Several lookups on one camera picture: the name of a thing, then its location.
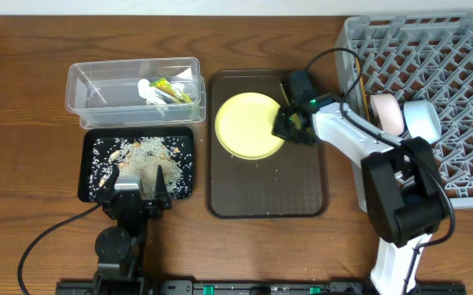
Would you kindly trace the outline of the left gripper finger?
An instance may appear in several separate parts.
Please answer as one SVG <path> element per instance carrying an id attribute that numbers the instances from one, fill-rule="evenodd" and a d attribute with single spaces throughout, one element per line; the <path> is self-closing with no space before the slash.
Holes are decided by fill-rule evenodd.
<path id="1" fill-rule="evenodd" d="M 119 168 L 117 166 L 113 166 L 110 176 L 107 178 L 107 180 L 104 183 L 105 190 L 110 191 L 114 189 L 114 185 L 116 183 L 116 180 L 119 174 L 120 174 Z"/>
<path id="2" fill-rule="evenodd" d="M 155 183 L 155 197 L 159 201 L 170 201 L 170 194 L 167 191 L 166 188 L 166 182 L 164 179 L 164 174 L 161 166 L 157 167 L 157 177 L 156 177 L 156 183 Z"/>

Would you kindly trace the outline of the rice and food scraps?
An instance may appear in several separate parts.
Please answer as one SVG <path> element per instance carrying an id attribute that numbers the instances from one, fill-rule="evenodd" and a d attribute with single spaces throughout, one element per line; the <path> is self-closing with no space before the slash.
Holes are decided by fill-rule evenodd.
<path id="1" fill-rule="evenodd" d="M 161 167 L 172 199 L 184 199 L 193 191 L 193 142 L 188 136 L 99 138 L 90 148 L 90 167 L 84 177 L 82 196 L 92 202 L 114 170 L 141 179 L 147 196 L 155 192 L 157 168 Z"/>

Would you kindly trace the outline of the yellow plate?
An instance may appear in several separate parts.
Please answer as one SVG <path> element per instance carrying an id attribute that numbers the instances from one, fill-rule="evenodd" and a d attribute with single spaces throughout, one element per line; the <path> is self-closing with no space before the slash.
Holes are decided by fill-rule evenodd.
<path id="1" fill-rule="evenodd" d="M 235 157 L 245 160 L 270 157 L 284 145 L 284 140 L 272 133 L 279 109 L 280 104 L 265 94 L 236 94 L 216 113 L 216 137 Z"/>

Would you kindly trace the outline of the pink white bowl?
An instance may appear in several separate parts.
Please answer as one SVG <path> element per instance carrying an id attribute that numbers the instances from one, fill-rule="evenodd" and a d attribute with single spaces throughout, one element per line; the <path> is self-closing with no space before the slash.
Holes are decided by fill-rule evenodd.
<path id="1" fill-rule="evenodd" d="M 371 95 L 371 110 L 377 126 L 385 133 L 399 136 L 404 132 L 403 114 L 392 94 Z"/>

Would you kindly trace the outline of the white tissue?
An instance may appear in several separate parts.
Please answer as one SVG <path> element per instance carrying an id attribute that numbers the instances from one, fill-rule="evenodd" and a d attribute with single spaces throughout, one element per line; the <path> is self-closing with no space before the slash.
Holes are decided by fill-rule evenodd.
<path id="1" fill-rule="evenodd" d="M 143 98 L 148 105 L 166 105 L 168 99 L 161 90 L 150 85 L 147 79 L 141 79 L 138 82 L 139 96 Z"/>

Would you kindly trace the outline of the green snack wrapper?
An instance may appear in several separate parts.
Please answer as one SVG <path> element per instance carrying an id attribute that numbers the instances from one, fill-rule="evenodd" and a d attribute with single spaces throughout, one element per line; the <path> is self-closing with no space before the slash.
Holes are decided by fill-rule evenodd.
<path id="1" fill-rule="evenodd" d="M 192 98 L 187 93 L 173 86 L 165 78 L 160 78 L 156 81 L 150 82 L 149 86 L 165 93 L 167 96 L 170 97 L 172 102 L 190 103 L 193 101 Z"/>

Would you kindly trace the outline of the light blue bowl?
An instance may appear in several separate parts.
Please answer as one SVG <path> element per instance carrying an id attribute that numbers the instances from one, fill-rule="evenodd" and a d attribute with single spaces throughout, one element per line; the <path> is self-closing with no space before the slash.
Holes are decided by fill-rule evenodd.
<path id="1" fill-rule="evenodd" d="M 421 137 L 429 144 L 440 140 L 441 124 L 432 103 L 426 100 L 406 102 L 403 105 L 403 115 L 412 138 Z"/>

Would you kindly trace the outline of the wooden chopstick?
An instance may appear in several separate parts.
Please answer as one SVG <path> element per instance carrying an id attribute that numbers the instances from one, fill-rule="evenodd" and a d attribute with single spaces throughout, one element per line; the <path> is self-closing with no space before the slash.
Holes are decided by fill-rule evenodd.
<path id="1" fill-rule="evenodd" d="M 360 90 L 361 90 L 361 95 L 362 95 L 362 105 L 363 109 L 365 112 L 366 120 L 371 122 L 371 114 L 369 111 L 369 102 L 367 100 L 367 95 L 365 91 L 365 87 L 363 84 L 363 79 L 362 79 L 362 65 L 360 64 L 360 60 L 358 57 L 355 57 L 356 60 L 356 66 L 358 68 L 358 78 L 359 78 L 359 85 L 360 85 Z"/>

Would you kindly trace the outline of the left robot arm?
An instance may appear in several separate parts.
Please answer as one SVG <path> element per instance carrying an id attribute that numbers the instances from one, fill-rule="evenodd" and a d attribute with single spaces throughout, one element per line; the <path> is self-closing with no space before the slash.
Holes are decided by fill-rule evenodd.
<path id="1" fill-rule="evenodd" d="M 157 285 L 143 272 L 147 224 L 171 208 L 162 167 L 157 167 L 155 189 L 146 197 L 142 181 L 135 175 L 121 175 L 118 169 L 97 192 L 97 203 L 115 226 L 103 230 L 94 244 L 98 270 L 93 294 L 153 294 Z"/>

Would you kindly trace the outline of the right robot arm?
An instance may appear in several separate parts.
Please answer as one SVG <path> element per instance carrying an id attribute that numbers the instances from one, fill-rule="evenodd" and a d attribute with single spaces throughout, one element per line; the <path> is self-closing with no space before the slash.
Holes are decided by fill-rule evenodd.
<path id="1" fill-rule="evenodd" d="M 377 294 L 446 294 L 452 287 L 416 282 L 423 250 L 453 235 L 455 216 L 429 143 L 384 134 L 340 102 L 321 94 L 305 70 L 288 75 L 286 104 L 272 133 L 294 143 L 320 140 L 338 148 L 360 169 L 365 210 L 380 243 L 370 274 Z"/>

